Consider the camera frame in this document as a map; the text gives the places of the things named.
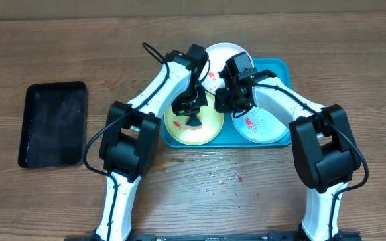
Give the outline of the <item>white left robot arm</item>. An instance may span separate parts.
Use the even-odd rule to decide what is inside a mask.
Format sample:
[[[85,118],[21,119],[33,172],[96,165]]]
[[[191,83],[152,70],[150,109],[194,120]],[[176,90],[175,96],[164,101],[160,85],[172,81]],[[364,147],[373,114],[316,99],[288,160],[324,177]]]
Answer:
[[[199,82],[208,64],[203,47],[192,45],[185,54],[172,50],[161,60],[159,74],[139,96],[127,104],[111,105],[105,127],[98,133],[107,193],[102,220],[91,240],[129,237],[135,194],[155,160],[165,111],[194,118],[208,104]]]

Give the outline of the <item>yellow plate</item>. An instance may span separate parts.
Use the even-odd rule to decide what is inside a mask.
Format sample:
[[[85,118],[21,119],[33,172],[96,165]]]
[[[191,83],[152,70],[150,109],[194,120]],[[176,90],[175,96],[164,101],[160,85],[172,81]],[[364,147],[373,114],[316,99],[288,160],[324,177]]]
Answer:
[[[189,118],[176,116],[169,107],[164,115],[164,125],[172,138],[185,145],[202,145],[210,142],[220,133],[224,124],[224,114],[214,109],[214,95],[206,92],[206,99],[208,106],[200,107],[200,112],[196,115],[202,123],[200,128],[188,127],[186,123]]]

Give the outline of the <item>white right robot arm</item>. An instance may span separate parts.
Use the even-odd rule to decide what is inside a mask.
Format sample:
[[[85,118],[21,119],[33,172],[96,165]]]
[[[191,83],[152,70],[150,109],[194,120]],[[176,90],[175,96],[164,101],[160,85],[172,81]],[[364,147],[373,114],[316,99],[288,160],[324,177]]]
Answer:
[[[221,71],[219,76],[224,88],[216,90],[217,112],[242,116],[257,107],[289,129],[294,167],[307,187],[297,240],[360,240],[358,233],[338,227],[342,195],[351,189],[348,183],[362,161],[344,109],[305,99],[270,70]]]

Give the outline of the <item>green and pink sponge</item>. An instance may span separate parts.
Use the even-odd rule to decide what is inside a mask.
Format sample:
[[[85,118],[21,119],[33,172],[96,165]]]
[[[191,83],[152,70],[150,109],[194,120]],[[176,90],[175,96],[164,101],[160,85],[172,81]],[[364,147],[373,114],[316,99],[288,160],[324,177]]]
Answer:
[[[191,130],[196,130],[202,128],[202,121],[197,116],[190,116],[186,121],[186,128]]]

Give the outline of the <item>white plate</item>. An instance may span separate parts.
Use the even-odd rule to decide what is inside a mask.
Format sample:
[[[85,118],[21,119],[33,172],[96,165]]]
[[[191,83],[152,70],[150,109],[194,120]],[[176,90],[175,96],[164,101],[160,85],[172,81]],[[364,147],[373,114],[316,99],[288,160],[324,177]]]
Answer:
[[[199,80],[204,79],[202,82],[203,87],[213,95],[215,95],[217,89],[225,87],[224,80],[219,77],[219,72],[223,70],[226,61],[230,57],[241,52],[246,52],[252,66],[254,66],[249,53],[237,44],[228,42],[217,43],[206,48],[206,52],[208,54],[209,62],[205,64]]]

